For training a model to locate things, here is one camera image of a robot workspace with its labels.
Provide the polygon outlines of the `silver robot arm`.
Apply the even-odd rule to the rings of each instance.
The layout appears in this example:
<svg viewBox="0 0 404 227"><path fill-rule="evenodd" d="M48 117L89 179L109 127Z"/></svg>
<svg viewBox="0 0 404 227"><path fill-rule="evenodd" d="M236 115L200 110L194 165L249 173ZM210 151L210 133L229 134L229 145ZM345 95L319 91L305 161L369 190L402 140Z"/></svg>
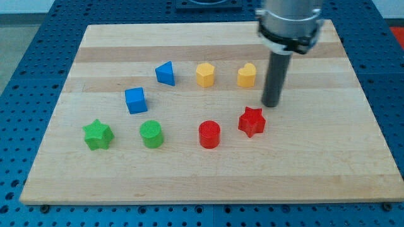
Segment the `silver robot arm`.
<svg viewBox="0 0 404 227"><path fill-rule="evenodd" d="M322 6L322 0L264 0L255 10L258 36L276 54L306 54L319 39Z"/></svg>

